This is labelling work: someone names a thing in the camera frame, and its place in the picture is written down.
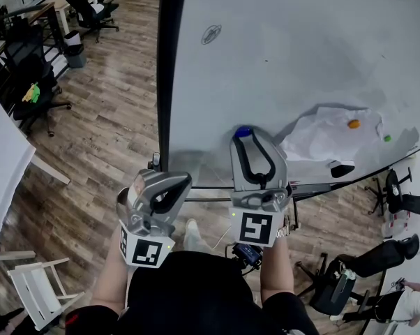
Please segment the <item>forearm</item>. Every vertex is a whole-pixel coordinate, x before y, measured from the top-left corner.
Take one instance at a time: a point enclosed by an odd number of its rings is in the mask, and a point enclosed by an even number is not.
[[[125,307],[128,268],[120,254],[120,226],[111,238],[105,266],[95,284],[91,305],[103,305],[120,313]]]
[[[404,281],[404,286],[412,288],[416,292],[420,292],[420,283],[412,283],[409,281]]]
[[[294,292],[294,274],[286,237],[277,238],[273,247],[264,248],[260,278],[262,303],[279,292]]]
[[[416,315],[413,319],[411,319],[408,325],[411,327],[414,327],[418,325],[419,322],[420,322],[420,314]]]

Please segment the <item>black office chair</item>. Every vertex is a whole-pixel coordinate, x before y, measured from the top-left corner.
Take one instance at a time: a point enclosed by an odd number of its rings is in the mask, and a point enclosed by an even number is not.
[[[20,129],[31,133],[31,126],[39,117],[47,122],[47,133],[54,132],[48,123],[48,110],[56,107],[71,109],[70,103],[53,103],[56,94],[62,92],[57,85],[51,63],[44,57],[43,28],[40,25],[29,26],[26,22],[10,29],[6,40],[5,54],[10,68],[13,70],[13,88],[7,98],[7,104],[13,105],[13,118],[21,121]],[[22,102],[32,84],[38,83],[40,96],[37,103]]]
[[[87,0],[66,0],[76,11],[77,21],[80,27],[88,28],[89,30],[83,34],[87,35],[93,31],[97,31],[96,43],[100,41],[101,29],[115,29],[119,30],[118,26],[111,25],[114,19],[111,18],[111,12],[119,7],[116,3],[96,4],[102,6],[103,9],[96,12],[94,7]]]
[[[357,276],[366,278],[397,267],[403,264],[406,259],[411,260],[418,253],[418,250],[419,237],[414,234],[411,238],[403,241],[386,241],[359,257],[339,255],[329,264],[328,269],[326,269],[328,255],[322,253],[322,267],[315,274],[303,266],[301,262],[298,262],[296,266],[301,268],[313,281],[313,284],[298,294],[298,297],[314,290],[315,293],[309,305],[316,311],[327,315],[339,315],[350,297],[363,298],[362,305],[359,308],[361,313],[366,307],[370,293],[367,291],[365,296],[362,297],[353,292],[356,280],[340,276],[341,269],[349,269]]]
[[[380,206],[382,212],[382,215],[380,216],[383,216],[384,205],[385,203],[388,203],[389,211],[392,214],[397,214],[399,211],[406,210],[420,215],[420,196],[403,195],[400,189],[400,185],[408,179],[410,179],[410,182],[413,181],[410,168],[408,168],[408,175],[400,181],[398,180],[396,172],[391,170],[385,180],[385,187],[381,190],[379,180],[374,178],[373,181],[377,184],[377,190],[371,187],[365,187],[366,191],[371,191],[377,198],[375,208],[372,211],[369,211],[368,214],[374,214],[377,207]]]

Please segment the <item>wristwatch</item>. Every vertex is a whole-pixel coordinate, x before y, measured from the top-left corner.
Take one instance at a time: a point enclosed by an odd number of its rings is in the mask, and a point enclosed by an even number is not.
[[[281,238],[281,237],[286,237],[289,236],[289,226],[288,225],[284,225],[282,228],[279,228],[277,231],[277,235],[276,238]]]

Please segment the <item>trash can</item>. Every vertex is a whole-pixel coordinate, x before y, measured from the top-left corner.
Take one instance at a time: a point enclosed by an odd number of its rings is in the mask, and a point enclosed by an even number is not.
[[[80,33],[77,30],[73,30],[64,36],[64,42],[67,46],[81,45]]]
[[[68,60],[69,67],[71,68],[81,68],[86,65],[86,55],[84,54],[83,45],[67,47],[64,56]]]

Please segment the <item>drawing on table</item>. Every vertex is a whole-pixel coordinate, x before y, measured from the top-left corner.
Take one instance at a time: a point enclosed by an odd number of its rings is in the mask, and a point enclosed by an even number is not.
[[[201,44],[207,45],[212,42],[215,38],[221,33],[221,25],[211,25],[207,30],[205,30],[204,35],[201,39]]]

